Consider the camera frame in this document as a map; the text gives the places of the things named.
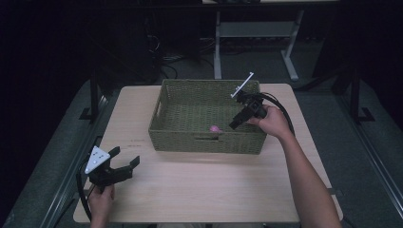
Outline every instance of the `table top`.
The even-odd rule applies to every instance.
[[[148,127],[160,88],[123,88],[106,128],[100,147],[104,151],[121,147],[112,168],[126,166],[139,155],[141,159],[132,179],[115,184],[111,222],[299,221],[284,153],[274,137],[267,136],[259,155],[154,150]],[[331,188],[292,88],[262,84],[260,91],[276,96],[289,112],[302,149]],[[81,203],[74,220],[88,222]]]

